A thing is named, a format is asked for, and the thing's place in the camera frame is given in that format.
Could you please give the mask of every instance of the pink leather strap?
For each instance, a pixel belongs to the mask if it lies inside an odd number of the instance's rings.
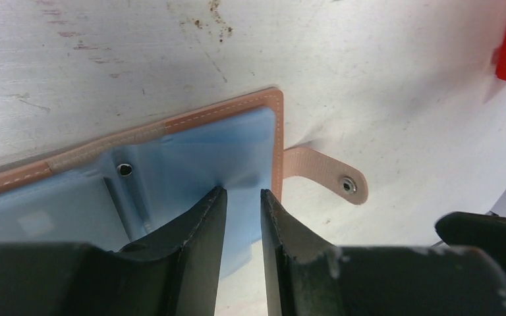
[[[313,149],[284,151],[283,178],[291,176],[313,180],[356,205],[368,199],[368,183],[360,171]]]

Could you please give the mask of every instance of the black metal jaw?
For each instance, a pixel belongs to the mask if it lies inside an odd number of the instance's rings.
[[[214,188],[117,253],[0,244],[0,315],[213,315],[226,205]],[[270,316],[506,315],[504,218],[453,213],[437,223],[448,244],[473,247],[337,247],[269,190],[261,208]]]
[[[261,193],[274,315],[506,315],[506,276],[478,248],[336,247]]]
[[[506,217],[455,212],[436,224],[448,245],[469,245],[484,250],[506,273]]]
[[[0,315],[213,315],[227,194],[119,253],[90,244],[0,244]]]

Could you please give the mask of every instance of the stain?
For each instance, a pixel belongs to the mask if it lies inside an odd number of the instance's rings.
[[[51,109],[49,107],[42,107],[41,105],[36,105],[36,104],[33,104],[33,103],[30,103],[28,101],[25,101],[25,100],[19,100],[20,102],[22,103],[25,103],[27,105],[30,105],[30,106],[33,106],[33,107],[37,107],[39,109],[42,109],[44,110],[45,112],[47,112],[47,114],[49,114],[51,112]]]
[[[64,38],[71,38],[73,36],[81,36],[84,34],[78,33],[78,32],[57,32],[60,36],[63,36]]]
[[[173,4],[169,1],[166,2],[166,9],[171,13],[175,13],[175,10],[173,9]]]
[[[212,18],[218,24],[226,24],[226,22],[224,22],[224,19],[222,19],[222,16],[220,16],[220,13],[218,12],[218,7],[220,6],[220,0],[210,0],[210,2],[208,4],[210,5],[210,13],[212,14]]]
[[[101,57],[90,57],[89,60],[95,62],[96,64],[109,64],[109,60],[103,60]]]
[[[82,12],[79,12],[76,14],[76,18],[78,20],[84,20],[84,21],[88,21],[88,16],[86,16],[86,14],[82,13]]]
[[[59,9],[51,9],[51,10],[42,10],[44,15],[54,15],[59,16],[62,14],[61,10]]]
[[[58,24],[58,25],[65,25],[68,21],[65,20],[57,20],[57,21],[47,21],[49,24]]]
[[[77,46],[73,47],[73,49],[75,50],[93,50],[93,49],[98,49],[97,47],[95,46],[87,46],[87,45],[84,45],[84,44],[78,44]]]
[[[54,5],[55,3],[53,1],[49,0],[36,0],[37,5]]]

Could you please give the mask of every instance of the light blue plastic sleeve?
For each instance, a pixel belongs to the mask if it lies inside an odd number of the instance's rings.
[[[228,191],[221,276],[260,239],[260,190],[271,187],[275,115],[257,109],[139,145],[0,195],[0,242],[86,241],[117,251]],[[120,176],[117,166],[132,167]]]

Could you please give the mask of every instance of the white stitching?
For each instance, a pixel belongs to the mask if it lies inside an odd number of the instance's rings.
[[[260,99],[266,99],[266,98],[269,98],[269,97],[274,97],[276,99],[276,112],[278,113],[280,111],[280,100],[278,97],[276,97],[275,95],[265,95],[263,97],[258,97],[256,99],[252,99],[252,100],[249,100],[249,101],[245,101],[245,102],[242,102],[242,103],[238,103],[236,105],[232,105],[231,107],[226,107],[224,109],[220,109],[218,111],[214,111],[214,112],[209,112],[209,113],[206,113],[204,115],[201,115],[200,117],[194,117],[194,118],[190,118],[188,120],[185,120],[185,121],[182,121],[182,122],[179,122],[179,123],[175,123],[175,124],[172,124],[172,125],[169,125],[169,126],[165,126],[164,129],[168,129],[172,126],[176,126],[176,125],[179,125],[179,124],[182,124],[182,123],[185,123],[185,122],[190,122],[192,120],[196,120],[196,119],[199,119],[199,118],[202,118],[202,117],[206,117],[208,115],[211,115],[211,114],[214,114],[214,113],[218,113],[218,112],[222,112],[222,111],[226,111],[226,110],[229,110],[229,109],[232,109],[233,107],[238,107],[240,105],[244,105],[244,104],[247,104],[247,103],[251,103],[251,102],[255,102],[257,100],[260,100]],[[65,159],[63,161],[59,161],[58,163],[55,163],[54,165],[56,167],[61,167],[67,163],[70,163],[71,161],[74,161],[76,159],[79,159],[81,158],[82,156],[88,156],[89,153],[94,153],[94,155],[96,154],[96,150],[97,149],[103,149],[103,150],[107,150],[111,147],[113,147],[113,144],[115,142],[117,142],[118,144],[121,144],[122,142],[126,141],[126,140],[129,140],[129,139],[135,139],[135,137],[137,136],[140,136],[140,137],[144,137],[145,135],[147,134],[151,134],[152,132],[159,132],[158,128],[152,128],[151,130],[147,130],[145,132],[142,132],[142,133],[137,133],[137,134],[134,134],[134,135],[131,135],[131,136],[127,136],[125,138],[122,138],[120,140],[114,140],[112,142],[109,142],[107,143],[106,145],[101,145],[99,146],[98,148],[95,148],[95,149],[91,149],[89,151],[86,151],[86,152],[83,152],[75,157],[71,157],[69,159]],[[276,187],[276,191],[277,192],[280,192],[280,189],[281,189],[281,183],[280,183],[280,137],[278,137],[278,135],[280,134],[280,120],[279,118],[277,117],[277,120],[276,120],[276,147],[277,147],[277,164],[276,164],[276,168],[277,168],[277,174],[276,174],[276,180],[277,180],[277,187]],[[26,179],[29,179],[29,178],[32,178],[33,176],[37,176],[41,173],[44,173],[44,172],[47,172],[47,171],[50,171],[51,168],[47,168],[45,169],[44,171],[36,171],[34,172],[33,174],[27,174],[24,176],[24,178],[15,178],[13,181],[6,181],[2,184],[0,184],[0,187],[2,186],[8,186],[9,184],[12,184],[12,183],[15,183],[15,182],[18,182],[20,180],[26,180]]]
[[[77,159],[80,159],[82,158],[83,156],[88,156],[90,153],[93,153],[93,155],[99,155],[101,152],[97,152],[96,150],[97,149],[100,149],[102,151],[106,151],[110,148],[113,148],[114,147],[114,144],[117,142],[119,145],[122,145],[123,142],[125,141],[129,141],[129,143],[133,142],[135,140],[135,138],[137,136],[140,136],[141,138],[143,138],[144,136],[148,135],[148,134],[151,134],[152,132],[159,132],[159,129],[158,128],[152,128],[151,130],[146,130],[144,132],[137,132],[136,134],[133,134],[131,136],[127,136],[127,137],[124,137],[124,138],[121,138],[120,140],[112,140],[111,142],[107,142],[106,144],[103,144],[103,145],[100,145],[98,148],[94,148],[94,149],[89,149],[87,151],[83,151],[82,153],[79,153],[78,155],[75,155],[74,157],[71,157],[71,158],[67,158],[67,159],[64,159],[62,161],[58,161],[56,163],[52,163],[53,165],[53,168],[56,169],[56,168],[61,168],[62,166],[64,165],[67,165],[69,163],[71,163],[72,161],[75,161]]]
[[[12,181],[6,181],[6,182],[4,182],[4,183],[0,184],[0,187],[2,187],[2,186],[8,186],[9,184],[12,184],[12,183],[18,182],[18,181],[20,181],[20,180],[26,180],[26,179],[28,179],[28,178],[32,178],[33,176],[37,176],[37,175],[39,175],[39,174],[41,174],[41,173],[44,173],[44,172],[47,172],[47,171],[49,171],[49,170],[50,170],[50,168],[47,168],[47,169],[45,169],[44,171],[36,171],[36,172],[34,172],[34,173],[27,174],[27,175],[25,175],[23,178],[15,178],[15,179],[14,179],[14,180],[12,180]]]

